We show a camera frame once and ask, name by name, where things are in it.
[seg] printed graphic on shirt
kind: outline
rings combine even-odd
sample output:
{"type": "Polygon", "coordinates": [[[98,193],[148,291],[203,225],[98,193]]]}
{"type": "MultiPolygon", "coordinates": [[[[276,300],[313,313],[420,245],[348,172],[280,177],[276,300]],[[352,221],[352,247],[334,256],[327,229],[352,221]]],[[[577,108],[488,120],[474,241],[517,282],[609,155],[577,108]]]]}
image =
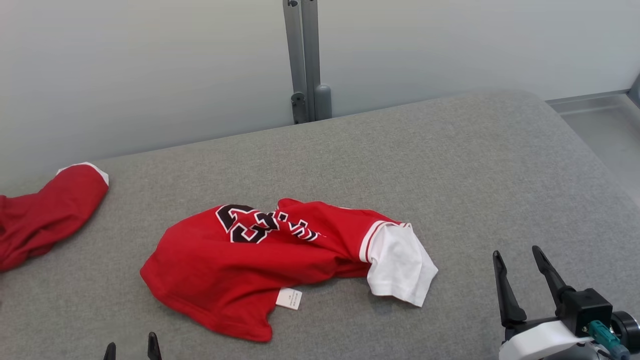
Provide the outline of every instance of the printed graphic on shirt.
{"type": "Polygon", "coordinates": [[[288,222],[289,215],[280,210],[270,213],[261,213],[259,210],[246,205],[224,205],[216,211],[216,216],[222,226],[230,235],[232,243],[259,243],[264,240],[272,230],[281,230],[278,221],[286,223],[283,231],[289,231],[305,241],[314,241],[318,237],[318,233],[310,230],[308,223],[300,220],[298,224],[288,222]],[[252,214],[255,219],[253,225],[245,226],[238,221],[238,214],[252,214]]]}

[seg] black number on shirt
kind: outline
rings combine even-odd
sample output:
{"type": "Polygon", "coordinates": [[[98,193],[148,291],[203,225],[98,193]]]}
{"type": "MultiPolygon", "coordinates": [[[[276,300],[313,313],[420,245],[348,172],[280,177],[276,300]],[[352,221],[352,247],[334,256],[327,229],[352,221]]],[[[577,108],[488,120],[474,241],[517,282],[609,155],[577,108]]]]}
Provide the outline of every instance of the black number on shirt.
{"type": "Polygon", "coordinates": [[[259,243],[271,230],[279,230],[278,222],[269,214],[261,213],[251,206],[224,205],[216,212],[218,220],[230,235],[232,243],[259,243]],[[237,214],[253,213],[255,224],[249,229],[237,220],[237,214]]]}

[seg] white clothing tag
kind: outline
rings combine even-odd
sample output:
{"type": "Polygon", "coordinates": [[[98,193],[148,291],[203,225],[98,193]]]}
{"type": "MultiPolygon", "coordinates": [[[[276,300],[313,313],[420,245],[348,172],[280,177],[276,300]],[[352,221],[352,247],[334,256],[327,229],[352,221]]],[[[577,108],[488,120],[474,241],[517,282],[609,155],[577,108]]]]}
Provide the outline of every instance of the white clothing tag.
{"type": "Polygon", "coordinates": [[[302,291],[290,288],[282,288],[280,289],[280,293],[278,293],[276,305],[298,310],[298,307],[300,306],[300,298],[302,298],[302,291]]]}

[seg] gray fabric surface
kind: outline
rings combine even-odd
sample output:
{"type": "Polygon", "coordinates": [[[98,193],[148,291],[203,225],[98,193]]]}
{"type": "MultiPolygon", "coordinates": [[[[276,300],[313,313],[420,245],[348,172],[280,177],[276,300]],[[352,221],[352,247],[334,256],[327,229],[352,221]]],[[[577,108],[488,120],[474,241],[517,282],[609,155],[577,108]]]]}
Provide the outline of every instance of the gray fabric surface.
{"type": "MultiPolygon", "coordinates": [[[[90,222],[0,275],[3,359],[495,359],[502,340],[491,254],[529,318],[554,305],[539,245],[564,279],[640,316],[640,211],[544,102],[480,92],[95,163],[111,189],[90,222]],[[209,332],[161,305],[138,270],[164,230],[222,203],[282,197],[411,222],[440,272],[423,308],[365,279],[304,286],[277,308],[271,343],[209,332]]],[[[54,174],[0,189],[35,192],[54,174]]]]}

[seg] gray floor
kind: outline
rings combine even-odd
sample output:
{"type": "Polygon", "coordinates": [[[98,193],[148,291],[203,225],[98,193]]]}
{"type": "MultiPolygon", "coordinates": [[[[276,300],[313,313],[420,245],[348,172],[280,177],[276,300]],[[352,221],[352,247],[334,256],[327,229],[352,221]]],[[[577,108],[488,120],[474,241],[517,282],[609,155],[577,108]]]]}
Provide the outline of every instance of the gray floor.
{"type": "Polygon", "coordinates": [[[550,102],[640,206],[640,109],[626,95],[550,102]]]}

